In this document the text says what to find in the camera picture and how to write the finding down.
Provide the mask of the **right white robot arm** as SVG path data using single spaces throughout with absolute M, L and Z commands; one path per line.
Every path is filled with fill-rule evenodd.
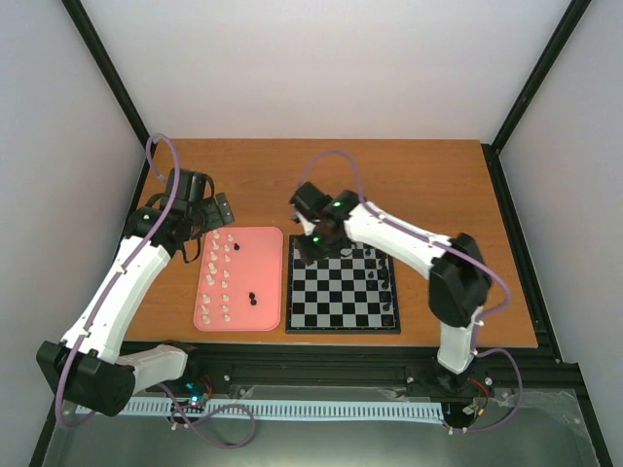
M 345 190 L 333 198 L 311 182 L 300 185 L 289 204 L 294 221 L 303 228 L 295 240 L 306 263 L 360 242 L 426 279 L 428 308 L 440 322 L 437 363 L 457 377 L 469 369 L 476 357 L 476 328 L 493 282 L 473 237 L 417 228 L 356 192 Z

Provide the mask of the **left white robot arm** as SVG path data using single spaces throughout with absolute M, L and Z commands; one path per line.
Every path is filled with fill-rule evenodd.
M 117 256 L 91 302 L 58 342 L 44 341 L 36 361 L 55 394 L 55 416 L 64 403 L 115 416 L 136 393 L 170 381 L 196 389 L 202 366 L 189 344 L 164 341 L 133 354 L 121 353 L 128 326 L 151 285 L 188 241 L 234 221 L 212 178 L 173 169 L 165 190 L 134 211 L 124 227 Z

